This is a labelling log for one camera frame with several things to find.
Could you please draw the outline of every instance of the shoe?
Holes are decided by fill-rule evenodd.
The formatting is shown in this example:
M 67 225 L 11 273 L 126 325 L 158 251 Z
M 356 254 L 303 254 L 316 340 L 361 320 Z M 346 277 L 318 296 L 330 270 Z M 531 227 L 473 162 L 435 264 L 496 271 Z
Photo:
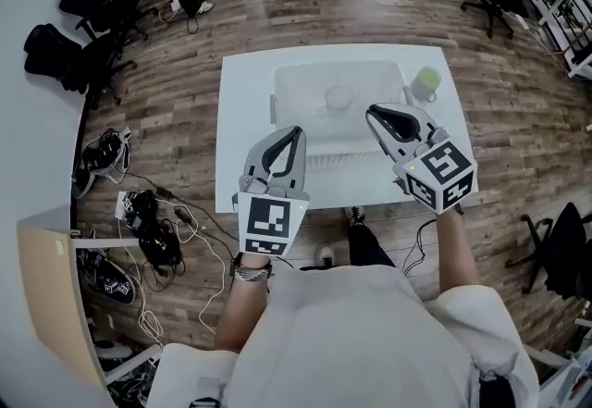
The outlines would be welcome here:
M 134 302 L 136 289 L 130 275 L 107 260 L 105 252 L 80 249 L 77 256 L 80 281 L 86 287 L 117 303 Z
M 205 12 L 209 12 L 212 8 L 214 8 L 214 4 L 210 4 L 209 2 L 202 2 L 202 4 L 200 5 L 200 9 L 197 10 L 197 13 L 205 13 Z
M 333 249 L 328 245 L 323 245 L 320 247 L 314 256 L 314 264 L 316 266 L 324 266 L 326 268 L 335 266 L 335 252 L 333 252 Z
M 348 218 L 348 223 L 350 224 L 350 227 L 360 226 L 364 224 L 366 215 L 364 214 L 363 206 L 360 205 L 354 207 L 346 207 L 343 210 L 345 211 L 345 216 Z

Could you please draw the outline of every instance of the forearm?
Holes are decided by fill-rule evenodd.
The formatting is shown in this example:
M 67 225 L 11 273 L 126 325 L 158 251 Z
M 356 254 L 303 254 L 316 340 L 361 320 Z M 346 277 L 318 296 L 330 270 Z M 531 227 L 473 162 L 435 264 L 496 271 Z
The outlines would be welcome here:
M 450 209 L 437 217 L 440 291 L 479 284 L 473 251 L 463 220 Z
M 244 254 L 241 266 L 262 268 L 269 262 L 266 256 Z M 215 349 L 239 353 L 257 325 L 267 302 L 267 281 L 236 279 L 218 322 Z

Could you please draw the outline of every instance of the white sneaker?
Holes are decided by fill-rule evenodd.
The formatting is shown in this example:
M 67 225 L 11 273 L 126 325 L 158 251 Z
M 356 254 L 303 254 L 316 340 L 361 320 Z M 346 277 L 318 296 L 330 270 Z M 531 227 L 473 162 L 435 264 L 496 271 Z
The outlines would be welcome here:
M 335 265 L 335 252 L 328 245 L 323 245 L 316 251 L 314 256 L 314 264 L 316 266 L 326 266 L 331 268 Z
M 366 215 L 364 214 L 364 207 L 362 205 L 345 207 L 343 210 L 345 211 L 345 216 L 348 218 L 350 227 L 364 224 Z
M 212 8 L 214 8 L 214 4 L 210 4 L 209 2 L 203 2 L 200 5 L 200 9 L 197 10 L 197 13 L 205 13 L 205 12 L 209 12 Z

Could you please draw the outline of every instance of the wrist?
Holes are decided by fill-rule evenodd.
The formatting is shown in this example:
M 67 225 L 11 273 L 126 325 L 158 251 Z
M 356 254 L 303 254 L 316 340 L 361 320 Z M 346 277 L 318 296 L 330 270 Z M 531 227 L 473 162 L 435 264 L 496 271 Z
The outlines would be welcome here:
M 255 255 L 253 253 L 243 253 L 240 258 L 240 266 L 245 268 L 259 269 L 269 264 L 269 257 L 266 255 Z

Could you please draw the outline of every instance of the cup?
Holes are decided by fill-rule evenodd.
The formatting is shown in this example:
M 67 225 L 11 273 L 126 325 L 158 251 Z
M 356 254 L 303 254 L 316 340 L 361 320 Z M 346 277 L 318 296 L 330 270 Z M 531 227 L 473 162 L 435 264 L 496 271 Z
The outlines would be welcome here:
M 413 96 L 422 102 L 434 102 L 437 98 L 436 89 L 440 85 L 440 73 L 430 66 L 424 66 L 409 87 Z

